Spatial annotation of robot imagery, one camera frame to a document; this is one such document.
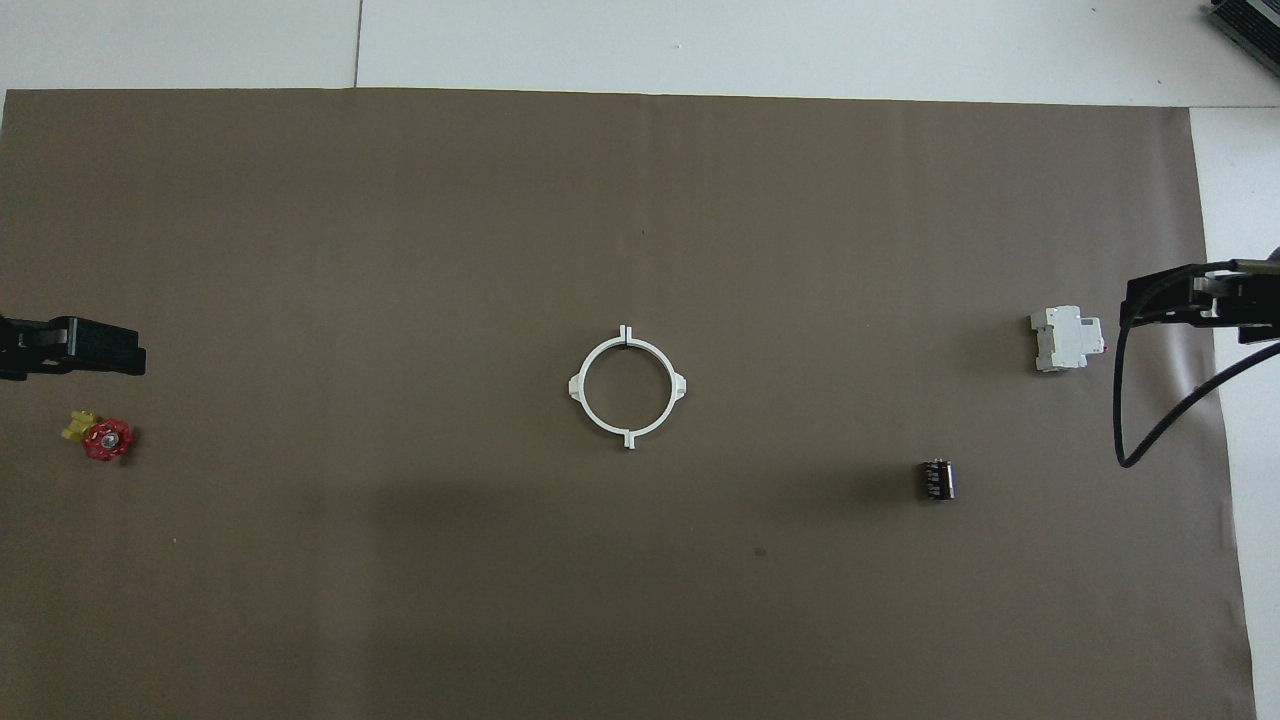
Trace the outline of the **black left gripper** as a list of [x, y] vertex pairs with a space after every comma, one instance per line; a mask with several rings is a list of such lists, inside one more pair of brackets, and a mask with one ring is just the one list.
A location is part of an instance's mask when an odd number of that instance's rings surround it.
[[137, 331], [83, 316], [64, 316], [61, 322], [65, 328], [51, 322], [1, 316], [1, 379], [26, 380], [32, 374], [65, 375], [67, 369], [146, 374], [147, 355]]

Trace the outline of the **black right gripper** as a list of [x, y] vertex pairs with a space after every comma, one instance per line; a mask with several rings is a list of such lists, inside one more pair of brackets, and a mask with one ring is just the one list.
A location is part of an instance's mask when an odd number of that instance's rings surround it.
[[[1130, 279], [1120, 306], [1121, 323], [1194, 324], [1206, 313], [1206, 295], [1192, 287], [1204, 273], [1203, 264], [1187, 264]], [[1279, 340], [1277, 256], [1238, 260], [1233, 270], [1210, 274], [1204, 287], [1212, 299], [1211, 328], [1236, 328], [1240, 345]]]

